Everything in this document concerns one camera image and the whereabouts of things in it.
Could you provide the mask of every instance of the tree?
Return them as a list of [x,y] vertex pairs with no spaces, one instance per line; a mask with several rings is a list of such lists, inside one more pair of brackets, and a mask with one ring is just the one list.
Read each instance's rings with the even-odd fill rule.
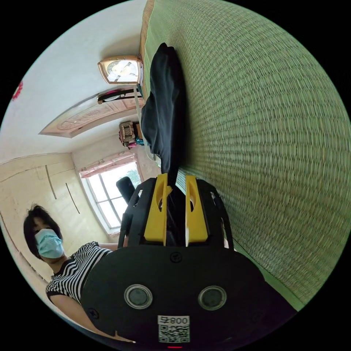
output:
[[140,184],[140,177],[137,170],[129,170],[126,176],[131,179],[132,184],[135,188]]

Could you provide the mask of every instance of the pink curtain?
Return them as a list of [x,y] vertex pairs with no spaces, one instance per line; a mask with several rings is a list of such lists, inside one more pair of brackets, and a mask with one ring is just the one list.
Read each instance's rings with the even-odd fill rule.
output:
[[104,159],[101,159],[90,166],[84,167],[79,170],[82,178],[89,178],[95,174],[100,174],[120,166],[126,165],[131,162],[136,162],[137,157],[134,153],[124,151],[119,154],[114,154]]

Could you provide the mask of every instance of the qr code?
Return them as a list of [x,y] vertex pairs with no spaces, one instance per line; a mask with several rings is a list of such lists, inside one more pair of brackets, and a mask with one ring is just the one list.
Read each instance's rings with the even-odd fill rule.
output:
[[189,316],[158,316],[160,343],[190,342]]

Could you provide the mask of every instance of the face mask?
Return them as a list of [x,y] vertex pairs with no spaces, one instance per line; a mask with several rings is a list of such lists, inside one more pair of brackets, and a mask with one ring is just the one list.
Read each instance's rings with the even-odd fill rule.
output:
[[52,229],[42,229],[36,235],[38,252],[46,258],[60,258],[64,254],[62,240]]

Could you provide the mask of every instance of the woman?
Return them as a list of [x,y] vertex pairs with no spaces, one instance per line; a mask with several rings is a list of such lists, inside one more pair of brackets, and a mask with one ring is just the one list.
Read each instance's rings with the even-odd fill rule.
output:
[[97,334],[116,340],[130,341],[116,334],[107,335],[92,324],[80,304],[80,296],[90,271],[106,255],[117,249],[117,244],[89,242],[71,257],[63,249],[62,234],[58,224],[39,205],[33,205],[23,224],[24,237],[31,253],[47,263],[53,271],[46,287],[49,300],[79,325]]

